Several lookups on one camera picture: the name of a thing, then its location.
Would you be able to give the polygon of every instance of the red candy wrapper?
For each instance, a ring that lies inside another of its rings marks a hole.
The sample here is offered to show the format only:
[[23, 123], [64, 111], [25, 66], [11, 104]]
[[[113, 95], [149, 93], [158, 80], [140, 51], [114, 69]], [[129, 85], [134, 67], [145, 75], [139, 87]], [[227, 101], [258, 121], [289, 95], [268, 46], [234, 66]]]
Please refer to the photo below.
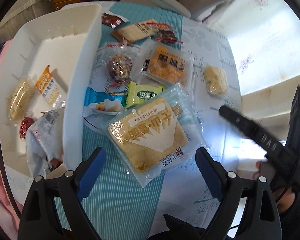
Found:
[[102, 14], [102, 24], [107, 25], [113, 29], [127, 22], [129, 22], [127, 18], [109, 11]]
[[29, 129], [29, 127], [33, 124], [34, 120], [31, 117], [25, 117], [24, 119], [22, 119], [19, 130], [20, 139], [26, 138], [26, 132]]

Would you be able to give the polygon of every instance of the green snack package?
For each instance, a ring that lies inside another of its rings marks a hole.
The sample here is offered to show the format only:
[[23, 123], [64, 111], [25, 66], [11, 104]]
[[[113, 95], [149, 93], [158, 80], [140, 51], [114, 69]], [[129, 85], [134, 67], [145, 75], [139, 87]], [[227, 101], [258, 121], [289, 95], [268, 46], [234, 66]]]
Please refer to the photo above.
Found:
[[126, 108], [134, 105], [140, 105], [144, 101], [154, 98], [157, 94], [160, 94], [164, 90], [164, 86], [145, 86], [137, 85], [131, 81], [128, 86], [128, 96], [126, 99]]

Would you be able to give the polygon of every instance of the white storage box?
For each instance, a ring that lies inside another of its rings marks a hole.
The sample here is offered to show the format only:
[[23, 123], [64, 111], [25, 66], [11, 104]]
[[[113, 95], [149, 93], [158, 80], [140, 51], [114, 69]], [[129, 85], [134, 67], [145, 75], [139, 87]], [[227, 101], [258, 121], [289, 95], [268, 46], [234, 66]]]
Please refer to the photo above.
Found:
[[[5, 164], [30, 176], [25, 140], [19, 126], [9, 120], [10, 98], [18, 78], [27, 74], [37, 80], [45, 67], [67, 92], [63, 124], [66, 169], [82, 161], [82, 109], [95, 52], [101, 39], [101, 9], [98, 4], [56, 11], [24, 24], [14, 37], [0, 67], [0, 139]], [[39, 93], [29, 111], [39, 118], [51, 110]]]

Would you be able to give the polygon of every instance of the black device with green light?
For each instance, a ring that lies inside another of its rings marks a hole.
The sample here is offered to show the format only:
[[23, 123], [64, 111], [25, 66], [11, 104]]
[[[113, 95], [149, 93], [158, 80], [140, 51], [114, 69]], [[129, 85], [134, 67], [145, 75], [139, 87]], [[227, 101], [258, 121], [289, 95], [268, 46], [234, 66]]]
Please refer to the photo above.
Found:
[[295, 193], [300, 192], [300, 86], [297, 87], [291, 105], [290, 128], [285, 146], [258, 124], [232, 109], [222, 106], [219, 112], [267, 151], [265, 157], [268, 162], [261, 164], [260, 174], [267, 178], [272, 192], [285, 188], [277, 201], [289, 187], [292, 187]]

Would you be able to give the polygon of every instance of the snack package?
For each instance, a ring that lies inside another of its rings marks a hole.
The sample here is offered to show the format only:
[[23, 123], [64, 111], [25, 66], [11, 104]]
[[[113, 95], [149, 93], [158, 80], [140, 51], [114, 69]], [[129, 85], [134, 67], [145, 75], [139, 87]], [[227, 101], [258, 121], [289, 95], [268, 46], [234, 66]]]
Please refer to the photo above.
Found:
[[141, 65], [143, 62], [142, 69], [139, 73], [135, 70], [132, 77], [138, 76], [143, 71], [146, 76], [166, 87], [175, 83], [187, 87], [192, 80], [194, 60], [188, 53], [161, 42], [148, 40], [143, 44], [138, 57], [136, 64]]
[[155, 34], [155, 30], [151, 28], [147, 23], [157, 23], [155, 20], [147, 20], [144, 22], [135, 23], [133, 25], [123, 27], [119, 30], [113, 31], [111, 34], [118, 41], [127, 41], [129, 44], [142, 40], [146, 37]]
[[20, 79], [9, 104], [9, 118], [16, 125], [25, 117], [24, 115], [35, 92], [35, 85], [29, 76]]
[[63, 116], [64, 107], [51, 110], [26, 132], [26, 158], [33, 178], [46, 177], [63, 163]]
[[154, 31], [155, 41], [161, 41], [163, 43], [183, 43], [177, 38], [177, 31], [168, 24], [163, 23], [148, 23]]
[[94, 70], [99, 70], [98, 77], [103, 77], [106, 84], [98, 82], [87, 88], [83, 117], [94, 114], [116, 115], [124, 110], [132, 61], [136, 54], [126, 42], [105, 45], [102, 54], [98, 56], [98, 62], [94, 62], [96, 67], [93, 67], [91, 76]]
[[64, 107], [66, 105], [67, 94], [54, 79], [49, 67], [48, 65], [45, 68], [35, 86], [52, 109]]
[[34, 120], [31, 117], [25, 117], [22, 119], [19, 129], [20, 140], [26, 138], [26, 132], [31, 125], [34, 124]]
[[107, 25], [113, 29], [120, 26], [121, 24], [127, 23], [128, 21], [129, 20], [127, 18], [109, 11], [102, 14], [102, 24]]
[[134, 105], [140, 105], [144, 101], [154, 98], [164, 90], [164, 86], [145, 86], [137, 85], [131, 81], [128, 87], [128, 96], [126, 100], [126, 108]]
[[103, 124], [142, 187], [192, 158], [205, 143], [179, 84]]
[[207, 66], [203, 75], [209, 94], [214, 96], [226, 96], [228, 94], [227, 75], [223, 69]]

